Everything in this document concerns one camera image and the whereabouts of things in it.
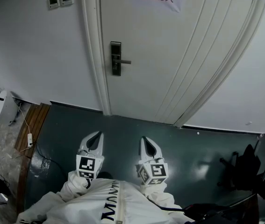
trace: floor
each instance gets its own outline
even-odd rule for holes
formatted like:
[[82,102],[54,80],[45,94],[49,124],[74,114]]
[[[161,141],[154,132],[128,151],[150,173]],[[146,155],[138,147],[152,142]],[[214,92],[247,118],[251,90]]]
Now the floor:
[[[249,195],[248,192],[229,192],[218,187],[224,174],[221,157],[229,160],[234,151],[243,153],[248,144],[255,145],[254,134],[218,133],[151,123],[53,104],[41,129],[37,147],[40,152],[57,161],[70,172],[81,140],[88,134],[104,132],[102,171],[115,179],[140,184],[135,164],[139,160],[139,140],[148,136],[161,147],[169,165],[167,192],[182,207],[192,203],[230,204]],[[265,169],[265,137],[257,154]],[[59,191],[65,179],[55,163],[34,153],[27,177],[25,208],[29,208],[49,191]],[[260,219],[265,221],[265,201],[259,199]]]
[[[30,104],[23,104],[21,106],[24,116],[29,107]],[[16,195],[22,157],[21,153],[14,149],[14,145],[23,121],[23,116],[19,114],[16,122],[12,125],[0,124],[0,175],[10,184],[9,189],[12,193],[8,197],[7,204],[0,205],[0,224],[15,223],[17,219]],[[1,195],[0,201],[6,203],[6,200]]]

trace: white appliance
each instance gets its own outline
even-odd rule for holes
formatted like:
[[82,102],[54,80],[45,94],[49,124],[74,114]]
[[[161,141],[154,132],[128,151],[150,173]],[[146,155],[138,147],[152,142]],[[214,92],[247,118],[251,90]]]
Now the white appliance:
[[0,93],[0,123],[10,125],[14,121],[17,112],[18,106],[11,93],[2,91]]

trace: door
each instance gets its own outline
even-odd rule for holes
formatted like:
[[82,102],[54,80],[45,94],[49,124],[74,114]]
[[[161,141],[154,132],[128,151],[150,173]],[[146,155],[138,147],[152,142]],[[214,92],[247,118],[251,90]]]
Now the door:
[[[111,113],[174,124],[204,90],[239,37],[252,0],[183,0],[180,12],[100,0]],[[121,42],[113,76],[111,42]]]

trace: green floor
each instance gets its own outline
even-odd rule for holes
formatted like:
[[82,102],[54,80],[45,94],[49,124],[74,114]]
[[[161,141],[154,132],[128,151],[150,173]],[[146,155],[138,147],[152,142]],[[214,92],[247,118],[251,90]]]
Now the green floor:
[[[102,171],[115,179],[140,184],[135,164],[138,163],[139,140],[153,139],[162,149],[169,165],[167,192],[176,204],[185,207],[192,203],[229,204],[249,195],[248,192],[229,192],[217,182],[224,174],[221,157],[230,159],[232,152],[243,153],[248,144],[255,145],[253,134],[218,133],[173,126],[136,119],[111,116],[82,109],[53,104],[38,138],[38,148],[47,158],[57,161],[65,170],[75,169],[76,153],[81,140],[88,134],[104,133]],[[257,154],[260,171],[265,168],[265,137]],[[25,208],[29,208],[49,191],[59,191],[64,177],[53,162],[34,153],[26,183]],[[265,218],[265,201],[259,200],[260,217]]]

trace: white jacket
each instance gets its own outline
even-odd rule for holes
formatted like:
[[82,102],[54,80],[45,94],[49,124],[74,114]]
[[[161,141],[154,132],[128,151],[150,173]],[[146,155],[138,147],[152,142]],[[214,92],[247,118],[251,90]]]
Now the white jacket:
[[193,222],[183,212],[164,211],[159,206],[181,209],[174,198],[164,193],[166,184],[138,187],[110,179],[87,179],[70,172],[68,181],[56,194],[49,192],[25,212],[21,220],[44,224],[184,224]]

